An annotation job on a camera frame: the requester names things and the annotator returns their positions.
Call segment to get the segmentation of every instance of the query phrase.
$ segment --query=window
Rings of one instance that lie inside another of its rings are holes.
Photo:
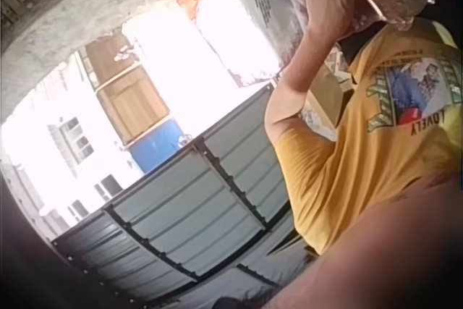
[[[90,145],[88,139],[83,135],[77,117],[63,124],[60,130],[77,163],[81,163],[93,153],[92,145]]]
[[[88,215],[88,210],[84,207],[80,200],[76,200],[73,204],[68,206],[67,210],[74,216],[77,222],[82,221],[82,219]]]
[[[94,188],[105,202],[109,201],[117,193],[122,191],[121,185],[119,185],[112,175],[105,177],[101,180],[101,182],[96,184]]]

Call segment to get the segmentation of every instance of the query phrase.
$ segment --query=yellow t-shirt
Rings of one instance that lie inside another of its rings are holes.
[[[351,66],[358,88],[337,142],[301,122],[276,144],[296,230],[318,253],[366,208],[461,169],[462,57],[443,42],[424,20],[386,26]]]

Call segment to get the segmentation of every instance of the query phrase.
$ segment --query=blue container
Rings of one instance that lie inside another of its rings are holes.
[[[147,174],[171,158],[180,148],[184,133],[170,119],[130,146],[129,151],[142,171]]]

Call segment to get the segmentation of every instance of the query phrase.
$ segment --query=concrete wall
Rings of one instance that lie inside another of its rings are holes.
[[[40,0],[2,38],[1,121],[70,54],[156,1]]]

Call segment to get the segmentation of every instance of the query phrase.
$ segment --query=corrugated metal sheet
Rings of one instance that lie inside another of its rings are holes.
[[[138,302],[179,300],[204,305],[221,293],[263,286],[234,268],[239,262],[278,282],[283,264],[266,254],[293,229],[283,176],[263,129],[270,95],[264,89],[205,132],[209,151],[257,208],[243,207],[195,142],[123,192],[108,206],[55,241],[57,249],[88,266]],[[302,262],[291,257],[291,264]]]

